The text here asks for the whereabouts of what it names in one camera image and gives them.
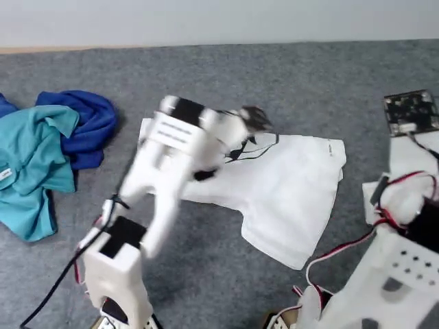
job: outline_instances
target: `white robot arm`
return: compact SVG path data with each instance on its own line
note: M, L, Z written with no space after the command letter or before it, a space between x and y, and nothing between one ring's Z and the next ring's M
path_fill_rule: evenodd
M97 225L81 241L85 283L94 307L102 308L108 328L143 329L154 320L141 275L142 258L153 258L166 241L180 196L194 173L213 172L224 155L249 135L270 129L262 110L217 111L174 96L162 100L117 196L106 200ZM154 189L154 218L148 228L125 215Z

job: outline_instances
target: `white wall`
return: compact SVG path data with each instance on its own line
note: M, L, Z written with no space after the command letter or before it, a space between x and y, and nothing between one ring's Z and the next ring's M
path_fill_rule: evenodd
M439 38L439 0L0 0L0 47Z

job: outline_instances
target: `carpet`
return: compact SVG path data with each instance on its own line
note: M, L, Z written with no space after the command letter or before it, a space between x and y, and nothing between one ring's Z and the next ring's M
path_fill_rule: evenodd
M59 232L27 244L0 226L0 328L18 328L48 292L113 191L137 141L143 117L167 94L213 108L263 108L281 134L340 138L344 179L316 254L366 230L361 183L388 168L382 97L428 88L439 95L439 40L94 49L0 56L0 92L25 108L42 91L82 89L111 99L121 127L98 169L83 170L74 194L54 193ZM148 196L131 218L146 224ZM259 328L269 310L296 303L293 271L241 237L241 215L183 202L159 257L144 264L144 282L165 328ZM312 271L341 289L366 245ZM30 328L89 328L97 316L69 273ZM439 326L438 309L423 328Z

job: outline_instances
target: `clothing pile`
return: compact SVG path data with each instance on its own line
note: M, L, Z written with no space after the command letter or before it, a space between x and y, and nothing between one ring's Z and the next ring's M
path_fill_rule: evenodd
M48 190L74 192L72 170L98 167L117 125L106 98L42 92L19 110L0 94L0 220L25 241L56 232Z

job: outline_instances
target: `wire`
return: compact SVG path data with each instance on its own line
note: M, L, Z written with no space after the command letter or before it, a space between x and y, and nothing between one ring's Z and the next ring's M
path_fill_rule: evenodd
M323 255L321 255L321 256L317 257L316 259L312 260L308 264L307 269L305 271L305 277L307 279L308 284L310 286L313 286L314 288L316 288L317 292L320 295L320 301L321 302L322 302L322 297L323 297L322 296L322 289L311 281L311 278L310 278L310 275L309 275L311 267L313 265L315 265L316 263L319 263L319 262L322 262L323 260L329 259L332 256L334 256L336 254L339 254L340 252L343 252L344 250L346 250L346 249L348 249L350 247L354 247L354 246L359 245L359 244L363 243L364 241L368 240L373 235L373 233L375 232L375 229L377 228L377 226L379 226L381 224L384 224L384 223L390 224L387 219L380 219L380 220L378 220L373 225L372 229L369 232L367 232L365 235L361 236L360 238L358 238L356 240L349 241L349 242L346 242L346 243L342 243L341 245L338 245L337 247L333 248L329 252L326 252Z
M105 221L104 225L100 228L98 233L93 238L91 238L90 241L83 248L76 250L76 253L73 255L71 260L67 263L66 267L62 270L60 276L58 277L58 279L56 279L55 284L50 288L50 291L47 293L46 297L44 297L42 302L37 306L37 308L35 308L34 312L32 312L32 314L29 315L29 317L27 317L27 319L20 324L20 329L30 329L26 326L26 324L28 324L33 318L35 318L35 316L37 314L39 314L39 312L43 309L43 307L47 304L47 302L50 300L52 295L55 293L56 289L58 288L58 286L60 285L62 280L65 278L65 276L67 275L67 272L69 272L70 268L76 263L78 258L97 240L97 238L99 238L101 236L101 234L110 225L111 217L112 217L112 213L115 209L115 205L121 204L124 208L127 208L127 209L130 208L125 202L123 202L123 200L121 200L121 198L119 196L119 191L120 191L120 188L123 184L123 181L125 180L126 175L128 174L128 172L129 172L129 170L134 162L134 159L136 158L136 154L137 154L137 147L135 147L133 149L133 152L130 156L130 159L129 159L129 161L127 161L127 164L123 170L123 174L121 175L121 179L119 180L119 182L116 186L116 189L115 189L116 193L113 194L110 198L110 200L112 201L111 209L110 209L108 218ZM99 218L95 220L95 223L102 222L102 220Z
M28 324L33 318L35 318L35 316L37 314L39 314L39 312L43 309L43 307L47 304L47 302L50 300L50 298L52 297L52 295L55 293L56 289L58 288L58 286L60 285L60 283L62 282L62 280L65 278L65 276L67 275L67 272L69 272L70 268L73 266L73 264L75 264L76 260L87 250L88 247L90 247L96 240L97 238L99 238L101 236L101 234L105 231L105 229L108 227L109 223L110 223L110 217L111 214L115 208L115 204L116 201L113 200L113 203L111 205L111 210L110 210L110 216L108 218L108 220L106 221L106 223L104 224L104 226L102 226L102 228L100 229L100 231L81 249L77 250L76 253L73 255L73 257L71 258L71 260L67 263L66 267L62 270L60 276L58 277L58 279L56 279L54 285L50 288L50 291L47 293L46 297L44 297L44 299L42 300L42 302L35 308L34 312L31 313L31 315L29 315L29 317L27 317L27 319L25 321L23 321L20 324L20 329L29 329L26 324Z
M390 214L390 212L389 212L387 209L381 207L381 197L382 197L382 195L384 194L384 191L387 189L387 187L389 187L389 186L391 186L391 185L394 185L394 184L402 183L402 182L404 182L405 180L407 180L407 179L409 179L409 178L411 178L411 177L414 177L414 176L416 176L416 175L420 175L420 174L425 174L426 176L428 176L428 177L430 177L430 178L432 179L432 181L433 181L433 190L432 190L432 192L431 192L431 197L430 197L430 198L433 199L434 196L436 195L436 190L437 190L437 188L438 188L438 181L437 181L437 179L436 179L436 177L435 177L434 175L432 175L432 174L430 174L430 173L428 173L428 172L426 172L426 171L423 171L423 170L413 171L413 172L411 172L411 173L406 173L405 175L402 175L402 176L400 176L400 177L398 177L398 178L395 178L395 179L389 181L388 184L387 184L387 185L385 186L385 188L383 189L383 191L381 192L380 197L378 198L378 202L377 202L377 207L376 207L376 209L379 211L379 213L380 213L384 218L386 218L390 223L392 223L392 225L393 225L394 227L398 228L398 231L400 231L400 230L406 230L406 227L405 227L405 226L402 226L401 224L399 224L399 223L398 223L398 222L392 217L392 215Z
M302 297L303 291L298 286L294 285L291 289L293 293L295 293L298 297Z
M416 145L418 145L421 149L424 149L425 151L427 151L428 153L430 153L437 161L439 161L439 153L422 145L421 143L419 143L416 140L416 137L411 133L411 132L407 132L406 133L407 137L410 138L410 140L415 143Z
M285 312L289 311L289 310L298 310L302 308L302 305L296 305L296 306L290 306L287 308L284 308L283 310L281 310L279 313L277 313L275 316L272 317L272 319L270 320L270 322L267 325L267 329L273 329L273 325L276 323L277 319Z

